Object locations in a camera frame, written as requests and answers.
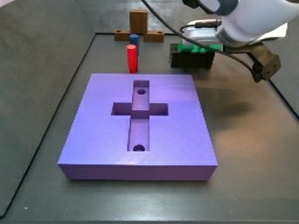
table surface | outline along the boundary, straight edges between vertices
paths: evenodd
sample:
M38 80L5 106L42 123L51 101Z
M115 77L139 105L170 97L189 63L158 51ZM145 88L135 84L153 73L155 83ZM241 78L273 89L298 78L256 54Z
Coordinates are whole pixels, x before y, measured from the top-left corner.
M211 70L170 67L170 44L141 41L141 74L191 74L219 167L205 181L67 180L62 148L94 73L127 73L126 42L98 35L3 223L299 221L299 125L269 82L217 55Z

red block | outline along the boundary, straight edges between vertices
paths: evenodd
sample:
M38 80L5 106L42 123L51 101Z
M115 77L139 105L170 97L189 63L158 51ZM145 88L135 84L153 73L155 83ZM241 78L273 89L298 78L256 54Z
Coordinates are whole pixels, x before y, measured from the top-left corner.
M137 46L129 45L127 49L127 65L131 74L137 73L138 69L138 56L137 56Z

purple block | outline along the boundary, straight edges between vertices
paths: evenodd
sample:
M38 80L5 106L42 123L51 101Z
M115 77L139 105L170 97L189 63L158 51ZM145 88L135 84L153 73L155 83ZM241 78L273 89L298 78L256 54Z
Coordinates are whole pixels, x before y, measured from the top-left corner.
M209 180L218 167L190 75L91 75L61 154L69 179Z

hole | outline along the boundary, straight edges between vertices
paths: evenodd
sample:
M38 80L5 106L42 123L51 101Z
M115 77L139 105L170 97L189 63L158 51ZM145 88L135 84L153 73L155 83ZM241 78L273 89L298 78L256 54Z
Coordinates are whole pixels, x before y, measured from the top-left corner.
M138 89L137 92L143 95L146 93L146 91L143 89Z
M134 151L146 151L146 147L142 144L138 144L134 148Z

black cable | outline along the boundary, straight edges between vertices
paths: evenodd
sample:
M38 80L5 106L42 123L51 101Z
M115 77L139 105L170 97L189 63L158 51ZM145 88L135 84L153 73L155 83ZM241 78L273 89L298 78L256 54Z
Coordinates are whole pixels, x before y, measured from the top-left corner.
M185 33L185 28L189 28L189 27L195 27L195 24L187 24L185 25L182 28L181 28L181 33Z
M151 5L147 3L146 0L142 0L142 2L145 3L145 6L147 7L147 9L154 13L155 17L161 20L161 22L163 23L163 25L173 31L173 33L175 33L175 35L178 35L182 39L185 39L186 41L189 41L191 44L199 46L199 47L203 47L206 48L207 50L215 52L215 53L219 53L230 58L233 58L236 61L238 61L246 68L248 70L253 73L254 75L254 79L257 82L261 81L260 77L261 77L261 74L256 72L256 70L250 67L250 65L238 57L236 57L234 55L223 52L223 51L219 51L201 43L198 43L197 41L194 41L193 39L190 38L186 38L166 22L165 20L162 19L162 17L158 15L158 13L155 12L154 8L151 7Z
M185 28L189 28L189 27L195 27L195 28L217 28L218 27L218 23L217 23L217 20L213 21L213 22L207 22L207 23L203 23L203 22L198 22L195 24L187 24L182 27L181 29L181 32L185 33Z

